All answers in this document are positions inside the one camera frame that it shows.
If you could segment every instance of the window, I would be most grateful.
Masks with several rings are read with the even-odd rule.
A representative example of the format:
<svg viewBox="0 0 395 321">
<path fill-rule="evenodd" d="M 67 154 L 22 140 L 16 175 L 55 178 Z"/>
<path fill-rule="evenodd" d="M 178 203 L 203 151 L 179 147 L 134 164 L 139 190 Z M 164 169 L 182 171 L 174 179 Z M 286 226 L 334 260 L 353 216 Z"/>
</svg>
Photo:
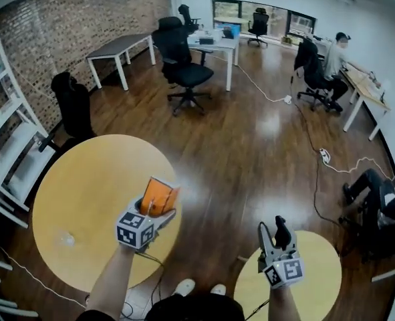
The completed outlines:
<svg viewBox="0 0 395 321">
<path fill-rule="evenodd" d="M 212 0 L 212 4 L 214 18 L 239 17 L 246 19 L 247 22 L 244 22 L 241 26 L 242 33 L 249 33 L 249 23 L 252 26 L 253 13 L 259 7 L 264 8 L 270 16 L 267 23 L 267 35 L 269 37 L 281 39 L 288 35 L 293 39 L 293 43 L 299 43 L 306 33 L 314 32 L 316 19 L 298 12 L 240 0 Z"/>
</svg>

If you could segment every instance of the orange box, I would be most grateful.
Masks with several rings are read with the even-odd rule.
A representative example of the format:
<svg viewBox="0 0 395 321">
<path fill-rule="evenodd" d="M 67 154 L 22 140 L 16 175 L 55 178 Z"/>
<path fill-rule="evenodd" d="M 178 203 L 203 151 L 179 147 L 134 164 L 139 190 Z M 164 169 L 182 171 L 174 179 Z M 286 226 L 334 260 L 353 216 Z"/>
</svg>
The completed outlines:
<svg viewBox="0 0 395 321">
<path fill-rule="evenodd" d="M 151 177 L 142 198 L 139 212 L 151 217 L 165 214 L 174 209 L 179 187 L 173 187 L 170 183 Z"/>
</svg>

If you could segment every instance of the wall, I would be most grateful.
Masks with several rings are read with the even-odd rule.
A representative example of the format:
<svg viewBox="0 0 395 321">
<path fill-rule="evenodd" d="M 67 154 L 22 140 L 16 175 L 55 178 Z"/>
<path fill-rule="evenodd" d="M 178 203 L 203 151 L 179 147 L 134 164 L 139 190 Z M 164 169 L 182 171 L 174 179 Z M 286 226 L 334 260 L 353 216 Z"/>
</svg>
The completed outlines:
<svg viewBox="0 0 395 321">
<path fill-rule="evenodd" d="M 386 99 L 393 112 L 383 120 L 382 133 L 395 161 L 395 1 L 383 0 L 384 6 L 344 0 L 243 1 L 274 5 L 315 17 L 317 35 L 333 38 L 339 31 L 351 35 L 350 59 L 375 71 L 381 82 L 389 79 L 392 83 Z M 212 25 L 211 0 L 177 0 L 177 3 L 187 4 L 192 17 L 200 17 L 204 25 Z M 381 116 L 378 107 L 370 106 L 370 109 L 376 118 Z"/>
<path fill-rule="evenodd" d="M 53 76 L 69 70 L 93 88 L 85 56 L 120 35 L 153 31 L 169 11 L 170 0 L 16 0 L 0 9 L 0 34 L 23 92 L 51 130 L 61 120 L 50 90 Z M 114 69 L 113 61 L 95 65 L 101 78 Z"/>
</svg>

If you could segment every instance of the white wall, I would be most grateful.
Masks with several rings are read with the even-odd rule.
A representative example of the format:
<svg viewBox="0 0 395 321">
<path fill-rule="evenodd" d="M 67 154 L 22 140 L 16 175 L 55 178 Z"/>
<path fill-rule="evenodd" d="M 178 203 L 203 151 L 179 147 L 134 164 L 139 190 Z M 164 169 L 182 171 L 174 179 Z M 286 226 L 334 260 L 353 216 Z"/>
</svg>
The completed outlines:
<svg viewBox="0 0 395 321">
<path fill-rule="evenodd" d="M 390 7 L 373 3 L 346 3 L 344 0 L 243 0 L 273 5 L 304 13 L 317 19 L 315 34 L 334 38 L 339 31 L 350 34 L 349 57 L 376 73 L 383 82 L 389 79 L 392 91 L 386 96 L 393 111 L 382 124 L 382 132 L 395 161 L 395 1 Z M 176 0 L 187 4 L 191 17 L 212 25 L 212 0 Z M 370 106 L 377 118 L 382 111 Z"/>
</svg>

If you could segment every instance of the black shoe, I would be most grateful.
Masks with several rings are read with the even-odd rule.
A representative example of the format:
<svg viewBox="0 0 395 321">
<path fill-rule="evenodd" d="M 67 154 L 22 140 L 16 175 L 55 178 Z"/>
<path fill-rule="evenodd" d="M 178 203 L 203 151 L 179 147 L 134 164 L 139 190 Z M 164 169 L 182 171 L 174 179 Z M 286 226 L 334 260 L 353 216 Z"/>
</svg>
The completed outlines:
<svg viewBox="0 0 395 321">
<path fill-rule="evenodd" d="M 343 108 L 338 104 L 336 101 L 330 101 L 328 102 L 330 108 L 336 110 L 337 112 L 341 113 L 343 112 Z"/>
<path fill-rule="evenodd" d="M 355 201 L 355 198 L 350 193 L 350 187 L 347 183 L 343 184 L 343 194 L 344 194 L 344 197 L 346 198 L 347 206 L 351 205 L 353 203 L 353 201 Z"/>
</svg>

